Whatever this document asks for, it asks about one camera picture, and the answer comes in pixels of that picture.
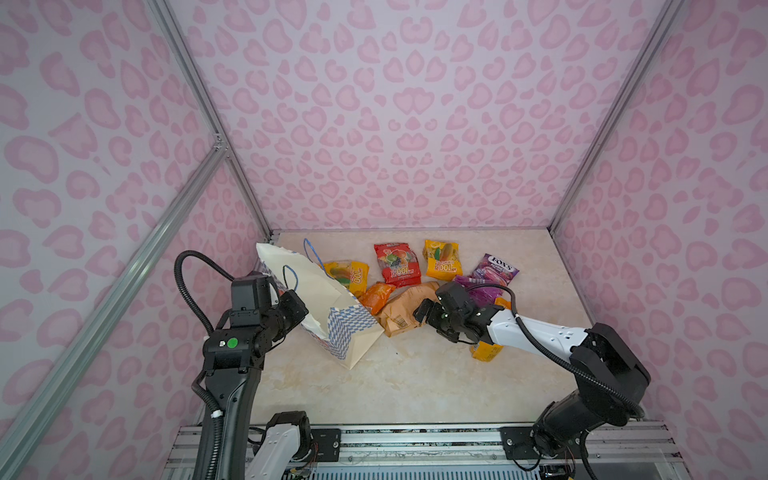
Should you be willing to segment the tan kraft snack pouch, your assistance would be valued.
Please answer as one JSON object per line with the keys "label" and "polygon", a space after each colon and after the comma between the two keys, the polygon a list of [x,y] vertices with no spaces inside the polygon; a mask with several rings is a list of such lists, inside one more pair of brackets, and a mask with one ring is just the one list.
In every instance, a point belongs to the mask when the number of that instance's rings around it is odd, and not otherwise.
{"label": "tan kraft snack pouch", "polygon": [[420,322],[415,318],[414,311],[426,299],[436,301],[435,292],[438,287],[437,282],[414,285],[406,288],[394,300],[389,301],[377,316],[385,335],[394,337],[418,328]]}

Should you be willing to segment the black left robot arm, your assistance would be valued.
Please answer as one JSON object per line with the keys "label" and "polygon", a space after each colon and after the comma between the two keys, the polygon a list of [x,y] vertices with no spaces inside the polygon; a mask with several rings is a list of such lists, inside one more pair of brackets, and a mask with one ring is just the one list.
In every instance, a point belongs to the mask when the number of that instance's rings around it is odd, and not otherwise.
{"label": "black left robot arm", "polygon": [[308,315],[295,291],[253,272],[231,284],[227,328],[203,345],[203,366],[192,383],[205,405],[195,479],[243,479],[250,414],[267,354]]}

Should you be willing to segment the yellow candy snack bag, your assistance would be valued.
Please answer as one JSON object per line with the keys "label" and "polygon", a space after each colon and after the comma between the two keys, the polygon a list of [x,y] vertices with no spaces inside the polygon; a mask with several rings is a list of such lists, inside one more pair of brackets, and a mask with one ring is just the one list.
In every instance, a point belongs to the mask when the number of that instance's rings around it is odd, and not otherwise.
{"label": "yellow candy snack bag", "polygon": [[426,240],[423,255],[427,262],[426,275],[430,278],[452,281],[463,274],[457,243]]}

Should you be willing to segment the purple snack bag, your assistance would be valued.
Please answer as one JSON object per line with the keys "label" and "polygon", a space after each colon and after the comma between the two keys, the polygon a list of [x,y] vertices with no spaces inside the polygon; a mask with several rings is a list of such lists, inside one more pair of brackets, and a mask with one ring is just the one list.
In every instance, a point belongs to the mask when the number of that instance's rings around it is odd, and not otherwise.
{"label": "purple snack bag", "polygon": [[453,281],[469,289],[469,296],[478,307],[491,305],[504,294],[498,281],[462,275],[455,276]]}

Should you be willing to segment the yellow gummy snack bag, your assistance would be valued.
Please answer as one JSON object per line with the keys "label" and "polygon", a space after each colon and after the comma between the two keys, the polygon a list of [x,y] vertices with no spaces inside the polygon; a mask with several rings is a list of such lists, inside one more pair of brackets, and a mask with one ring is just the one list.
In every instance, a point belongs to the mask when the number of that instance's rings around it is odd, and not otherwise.
{"label": "yellow gummy snack bag", "polygon": [[363,295],[368,288],[369,266],[366,263],[353,260],[332,261],[324,264],[324,270],[355,297]]}

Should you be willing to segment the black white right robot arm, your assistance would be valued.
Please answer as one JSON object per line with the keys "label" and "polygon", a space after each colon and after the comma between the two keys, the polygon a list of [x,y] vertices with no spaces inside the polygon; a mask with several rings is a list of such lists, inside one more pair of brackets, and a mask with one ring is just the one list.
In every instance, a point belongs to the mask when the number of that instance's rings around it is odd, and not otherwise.
{"label": "black white right robot arm", "polygon": [[413,315],[452,343],[514,347],[539,354],[573,375],[575,390],[544,409],[522,443],[524,450],[553,458],[598,427],[623,427],[645,417],[641,400],[650,373],[612,327],[566,327],[524,317],[514,293],[501,285],[497,288],[507,292],[510,305],[480,306],[471,293],[484,288],[444,284]]}

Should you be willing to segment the blue checkered paper bag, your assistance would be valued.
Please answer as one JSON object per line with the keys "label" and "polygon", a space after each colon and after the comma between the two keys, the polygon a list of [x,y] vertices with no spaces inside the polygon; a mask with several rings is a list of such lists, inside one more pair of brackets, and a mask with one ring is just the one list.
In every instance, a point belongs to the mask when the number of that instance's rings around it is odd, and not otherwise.
{"label": "blue checkered paper bag", "polygon": [[256,245],[264,272],[293,290],[309,310],[301,326],[345,368],[351,370],[383,334],[377,319],[337,280],[301,253]]}

